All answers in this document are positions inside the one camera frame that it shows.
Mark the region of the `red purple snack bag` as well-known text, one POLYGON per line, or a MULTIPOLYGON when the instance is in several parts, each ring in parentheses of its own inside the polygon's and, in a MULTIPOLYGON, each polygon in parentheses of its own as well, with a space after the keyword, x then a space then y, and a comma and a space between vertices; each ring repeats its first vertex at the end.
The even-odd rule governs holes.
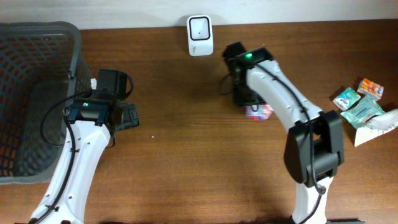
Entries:
POLYGON ((266 120, 274 112, 274 110, 269 105, 252 105, 246 106, 246 116, 249 119, 255 120, 266 120))

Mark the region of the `green tissue pack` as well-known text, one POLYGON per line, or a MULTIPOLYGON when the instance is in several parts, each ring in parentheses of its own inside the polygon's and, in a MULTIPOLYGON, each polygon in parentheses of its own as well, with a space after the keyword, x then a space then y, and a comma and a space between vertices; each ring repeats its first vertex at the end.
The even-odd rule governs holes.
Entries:
POLYGON ((333 99, 333 103, 341 110, 346 111, 350 109, 361 96, 357 94, 351 87, 343 90, 338 96, 333 99))

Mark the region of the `small orange box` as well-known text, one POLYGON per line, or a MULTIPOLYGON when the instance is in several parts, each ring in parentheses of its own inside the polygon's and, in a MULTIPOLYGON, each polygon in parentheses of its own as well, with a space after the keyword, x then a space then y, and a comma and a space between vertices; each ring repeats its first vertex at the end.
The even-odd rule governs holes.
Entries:
POLYGON ((382 98, 384 87, 365 78, 360 81, 357 92, 368 95, 377 101, 382 98))

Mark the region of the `teal wet wipes pouch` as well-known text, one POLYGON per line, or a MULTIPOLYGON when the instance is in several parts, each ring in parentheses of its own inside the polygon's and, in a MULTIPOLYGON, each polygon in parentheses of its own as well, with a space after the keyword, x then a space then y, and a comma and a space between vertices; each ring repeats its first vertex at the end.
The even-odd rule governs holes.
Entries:
POLYGON ((358 104, 350 110, 341 112, 344 117, 355 129, 362 127, 368 120, 375 116, 384 114, 384 110, 370 96, 362 98, 358 104))

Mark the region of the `white tube gold cap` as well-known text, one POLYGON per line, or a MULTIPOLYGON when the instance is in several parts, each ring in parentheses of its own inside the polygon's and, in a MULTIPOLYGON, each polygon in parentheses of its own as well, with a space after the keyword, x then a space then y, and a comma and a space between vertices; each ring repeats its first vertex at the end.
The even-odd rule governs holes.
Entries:
POLYGON ((354 146, 357 147, 397 128, 397 109, 375 116, 357 129, 354 146))

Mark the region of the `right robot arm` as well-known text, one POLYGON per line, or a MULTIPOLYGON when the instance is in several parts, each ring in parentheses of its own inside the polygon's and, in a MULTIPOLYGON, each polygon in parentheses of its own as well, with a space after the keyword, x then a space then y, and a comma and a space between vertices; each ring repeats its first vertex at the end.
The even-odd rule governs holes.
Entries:
POLYGON ((248 51, 235 42, 222 57, 232 78, 234 103, 252 111, 269 105, 287 132, 284 164, 296 183, 290 222, 328 223, 327 193, 345 161, 340 116, 305 97, 266 48, 248 51))

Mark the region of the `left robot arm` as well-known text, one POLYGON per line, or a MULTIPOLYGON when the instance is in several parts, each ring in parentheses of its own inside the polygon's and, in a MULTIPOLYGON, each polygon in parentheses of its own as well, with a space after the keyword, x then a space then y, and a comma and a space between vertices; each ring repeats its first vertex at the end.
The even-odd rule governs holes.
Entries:
POLYGON ((83 223, 100 157, 116 145, 116 132, 139 126, 130 75, 101 69, 88 90, 58 102, 64 109, 65 142, 46 193, 30 223, 83 223))

